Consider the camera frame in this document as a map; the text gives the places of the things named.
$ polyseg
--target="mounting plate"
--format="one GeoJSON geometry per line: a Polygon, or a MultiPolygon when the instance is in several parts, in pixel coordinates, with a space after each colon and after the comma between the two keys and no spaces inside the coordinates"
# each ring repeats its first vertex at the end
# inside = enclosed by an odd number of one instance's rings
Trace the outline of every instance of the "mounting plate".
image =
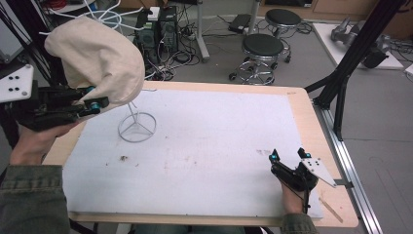
{"type": "Polygon", "coordinates": [[[0,79],[0,103],[30,98],[32,84],[33,66],[26,64],[0,79]]]}
{"type": "Polygon", "coordinates": [[[328,172],[327,168],[320,158],[302,159],[301,162],[314,176],[317,176],[318,178],[324,180],[324,182],[328,183],[334,188],[337,186],[333,177],[331,177],[331,174],[328,172]]]}

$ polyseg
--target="beige cloth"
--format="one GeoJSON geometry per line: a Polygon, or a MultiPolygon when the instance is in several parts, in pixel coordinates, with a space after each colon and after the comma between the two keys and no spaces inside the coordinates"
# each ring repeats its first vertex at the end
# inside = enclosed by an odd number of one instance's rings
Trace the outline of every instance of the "beige cloth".
{"type": "Polygon", "coordinates": [[[46,38],[45,48],[61,58],[71,88],[95,86],[79,102],[109,98],[101,112],[130,102],[142,89],[145,68],[139,49],[93,19],[79,17],[55,28],[46,38]]]}

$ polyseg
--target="round stool seat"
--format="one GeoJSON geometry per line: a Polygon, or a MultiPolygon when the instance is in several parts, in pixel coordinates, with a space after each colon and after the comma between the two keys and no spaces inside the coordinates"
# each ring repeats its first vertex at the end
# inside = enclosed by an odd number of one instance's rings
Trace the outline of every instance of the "round stool seat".
{"type": "Polygon", "coordinates": [[[244,51],[252,58],[254,57],[276,57],[282,50],[283,44],[267,34],[251,34],[243,40],[244,51]]]}
{"type": "Polygon", "coordinates": [[[289,10],[273,9],[265,14],[265,21],[272,26],[295,26],[301,22],[301,18],[289,10]]]}

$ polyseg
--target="aluminum frame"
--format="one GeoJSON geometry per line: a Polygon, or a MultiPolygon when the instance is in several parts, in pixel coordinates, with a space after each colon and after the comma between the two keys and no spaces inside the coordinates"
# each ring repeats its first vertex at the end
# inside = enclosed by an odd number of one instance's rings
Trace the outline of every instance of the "aluminum frame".
{"type": "Polygon", "coordinates": [[[319,106],[315,107],[319,108],[328,134],[331,137],[331,142],[335,149],[335,156],[340,163],[339,166],[344,179],[353,184],[353,187],[348,188],[348,191],[352,195],[353,201],[355,202],[354,205],[357,205],[358,215],[362,218],[366,231],[370,234],[382,234],[382,228],[380,227],[380,223],[368,201],[367,194],[362,187],[349,151],[347,150],[344,141],[341,141],[333,131],[334,117],[331,114],[331,111],[328,109],[321,109],[319,106]]]}

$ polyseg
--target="person's arm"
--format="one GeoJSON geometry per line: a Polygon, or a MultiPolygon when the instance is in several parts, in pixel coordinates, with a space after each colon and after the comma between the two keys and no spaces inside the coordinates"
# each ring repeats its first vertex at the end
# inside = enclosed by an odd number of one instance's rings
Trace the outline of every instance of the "person's arm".
{"type": "Polygon", "coordinates": [[[56,137],[76,124],[36,133],[22,127],[0,187],[0,233],[69,233],[61,166],[41,166],[56,137]]]}
{"type": "Polygon", "coordinates": [[[303,201],[282,183],[282,202],[285,215],[282,234],[318,234],[311,218],[303,213],[303,201]]]}

